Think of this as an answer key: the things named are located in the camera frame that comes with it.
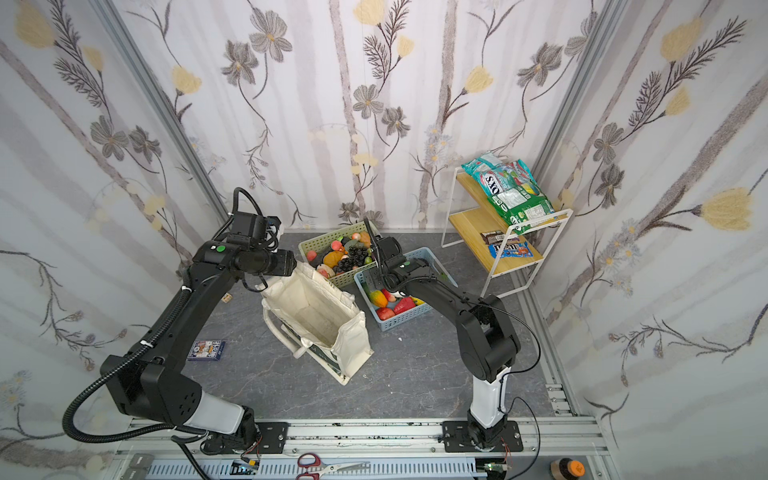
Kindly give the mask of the green orange toy mango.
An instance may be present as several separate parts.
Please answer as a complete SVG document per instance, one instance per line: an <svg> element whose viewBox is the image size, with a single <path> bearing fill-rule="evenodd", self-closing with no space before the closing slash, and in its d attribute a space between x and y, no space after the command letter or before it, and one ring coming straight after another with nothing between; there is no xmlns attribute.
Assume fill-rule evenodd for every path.
<svg viewBox="0 0 768 480"><path fill-rule="evenodd" d="M388 299L381 290L370 291L368 293L368 299L376 308L386 308L388 306Z"/></svg>

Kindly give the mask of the cream canvas grocery bag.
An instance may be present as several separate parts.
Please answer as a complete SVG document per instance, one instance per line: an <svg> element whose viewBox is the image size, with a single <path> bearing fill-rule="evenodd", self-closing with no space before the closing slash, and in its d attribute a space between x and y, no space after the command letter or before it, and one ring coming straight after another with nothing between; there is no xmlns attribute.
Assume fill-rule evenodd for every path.
<svg viewBox="0 0 768 480"><path fill-rule="evenodd" d="M262 292L262 309L268 329L295 358L311 356L342 385L373 355L354 296L305 263Z"/></svg>

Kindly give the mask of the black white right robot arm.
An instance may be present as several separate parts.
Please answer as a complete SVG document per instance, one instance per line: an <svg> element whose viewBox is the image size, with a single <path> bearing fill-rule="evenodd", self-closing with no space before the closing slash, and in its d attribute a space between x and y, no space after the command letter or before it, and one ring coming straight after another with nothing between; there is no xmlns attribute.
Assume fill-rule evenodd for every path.
<svg viewBox="0 0 768 480"><path fill-rule="evenodd" d="M508 421L505 381L521 348L503 302L453 285L428 261L407 258L392 237L374 236L372 248L386 290L424 301L455 327L461 360L474 377L468 435L475 448L490 450Z"/></svg>

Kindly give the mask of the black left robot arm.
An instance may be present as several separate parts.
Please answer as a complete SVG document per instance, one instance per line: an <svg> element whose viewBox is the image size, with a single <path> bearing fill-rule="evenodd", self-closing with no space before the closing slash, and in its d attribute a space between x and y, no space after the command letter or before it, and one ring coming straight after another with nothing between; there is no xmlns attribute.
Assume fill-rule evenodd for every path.
<svg viewBox="0 0 768 480"><path fill-rule="evenodd" d="M290 250L269 250L247 240L209 240L195 253L183 284L144 337L122 356L111 355L103 374L135 355L106 382L117 409L129 416L253 441L253 412L205 392L183 375L198 334L223 296L247 275L290 276L297 266Z"/></svg>

